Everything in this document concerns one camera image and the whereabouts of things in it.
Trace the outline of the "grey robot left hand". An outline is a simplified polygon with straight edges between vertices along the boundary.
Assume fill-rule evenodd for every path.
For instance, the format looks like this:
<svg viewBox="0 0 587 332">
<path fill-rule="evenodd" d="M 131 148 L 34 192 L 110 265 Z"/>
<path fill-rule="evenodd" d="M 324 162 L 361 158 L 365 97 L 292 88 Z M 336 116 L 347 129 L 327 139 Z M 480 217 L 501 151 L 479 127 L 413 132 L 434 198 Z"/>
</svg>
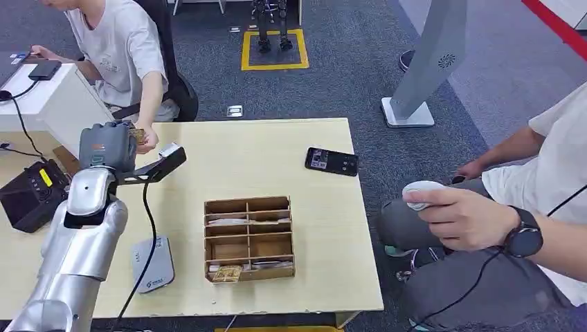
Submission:
<svg viewBox="0 0 587 332">
<path fill-rule="evenodd" d="M 132 129 L 134 125 L 128 120 L 96 123 L 83 129 L 78 153 L 80 167 L 110 167 L 122 173 L 134 171 L 138 141 L 130 134 Z"/>
</svg>

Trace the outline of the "person's left hand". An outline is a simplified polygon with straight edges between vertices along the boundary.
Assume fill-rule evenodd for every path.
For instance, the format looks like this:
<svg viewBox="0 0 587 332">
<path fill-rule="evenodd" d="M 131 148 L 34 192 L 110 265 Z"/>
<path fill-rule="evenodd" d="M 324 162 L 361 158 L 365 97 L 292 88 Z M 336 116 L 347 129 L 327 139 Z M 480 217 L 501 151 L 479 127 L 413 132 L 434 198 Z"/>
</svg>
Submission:
<svg viewBox="0 0 587 332">
<path fill-rule="evenodd" d="M 503 245 L 520 225 L 517 211 L 470 190 L 443 187 L 409 191 L 407 203 L 426 203 L 418 212 L 432 234 L 452 250 L 474 251 Z"/>
<path fill-rule="evenodd" d="M 159 143 L 158 135 L 150 126 L 135 129 L 135 134 L 137 135 L 136 151 L 138 154 L 146 154 L 152 151 Z"/>
</svg>

